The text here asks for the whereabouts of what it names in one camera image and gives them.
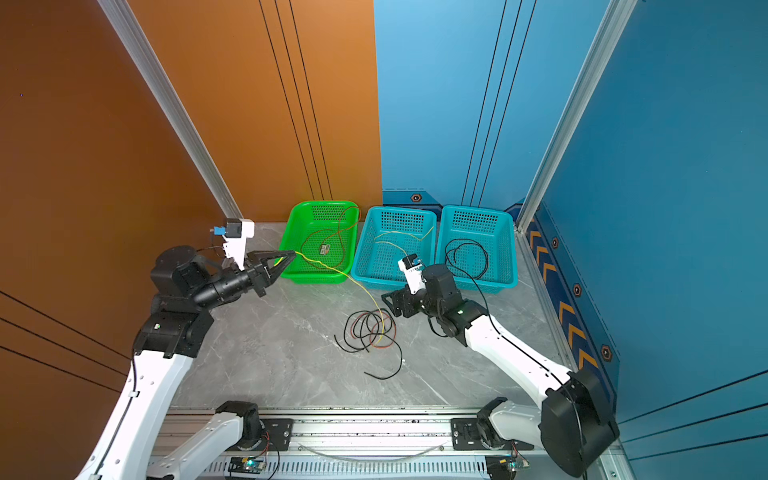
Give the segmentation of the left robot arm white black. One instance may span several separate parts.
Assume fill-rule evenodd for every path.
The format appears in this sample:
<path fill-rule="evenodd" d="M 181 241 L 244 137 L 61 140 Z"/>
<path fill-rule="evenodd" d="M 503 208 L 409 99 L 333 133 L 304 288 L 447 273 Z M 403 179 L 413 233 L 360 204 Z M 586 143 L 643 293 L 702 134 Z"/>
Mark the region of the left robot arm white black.
<path fill-rule="evenodd" d="M 138 331 L 130 370 L 81 479 L 195 479 L 227 449 L 262 446 L 256 404 L 226 401 L 208 423 L 159 463 L 150 457 L 178 387 L 214 323 L 214 309 L 253 291 L 265 296 L 292 263 L 293 251 L 250 252 L 243 268 L 210 273 L 213 263 L 191 246 L 164 251 L 151 279 L 151 314 Z"/>

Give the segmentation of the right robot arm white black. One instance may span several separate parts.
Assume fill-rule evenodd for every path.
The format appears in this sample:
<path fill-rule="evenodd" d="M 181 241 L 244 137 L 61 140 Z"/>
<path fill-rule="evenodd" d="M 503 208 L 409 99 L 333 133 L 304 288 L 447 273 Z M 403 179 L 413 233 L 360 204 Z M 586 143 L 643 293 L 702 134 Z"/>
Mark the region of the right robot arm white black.
<path fill-rule="evenodd" d="M 598 375 L 556 363 L 511 334 L 485 304 L 462 296 L 446 265 L 426 266 L 409 255 L 398 268 L 405 286 L 382 297 L 394 316 L 436 320 L 446 337 L 491 361 L 534 403 L 518 408 L 505 397 L 487 403 L 476 415 L 483 445 L 513 450 L 528 444 L 545 450 L 566 474 L 586 478 L 620 435 Z"/>

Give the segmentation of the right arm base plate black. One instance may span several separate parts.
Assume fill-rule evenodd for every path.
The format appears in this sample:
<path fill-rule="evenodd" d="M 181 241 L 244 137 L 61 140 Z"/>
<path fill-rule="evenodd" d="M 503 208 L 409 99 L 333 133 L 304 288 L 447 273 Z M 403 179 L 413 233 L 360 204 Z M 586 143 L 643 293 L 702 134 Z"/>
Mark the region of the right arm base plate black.
<path fill-rule="evenodd" d="M 532 451 L 532 444 L 518 440 L 503 440 L 481 427 L 476 417 L 458 417 L 450 420 L 451 440 L 455 451 L 497 450 Z"/>

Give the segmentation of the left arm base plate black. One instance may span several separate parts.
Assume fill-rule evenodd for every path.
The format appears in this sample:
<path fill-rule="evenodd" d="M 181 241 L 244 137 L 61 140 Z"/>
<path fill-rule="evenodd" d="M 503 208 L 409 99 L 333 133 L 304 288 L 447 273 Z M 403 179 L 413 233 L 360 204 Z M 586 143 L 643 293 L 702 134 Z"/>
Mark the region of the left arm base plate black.
<path fill-rule="evenodd" d="M 234 451 L 262 452 L 277 450 L 286 452 L 291 443 L 294 420 L 290 418 L 261 419 L 261 435 L 257 440 L 238 442 L 233 446 Z"/>

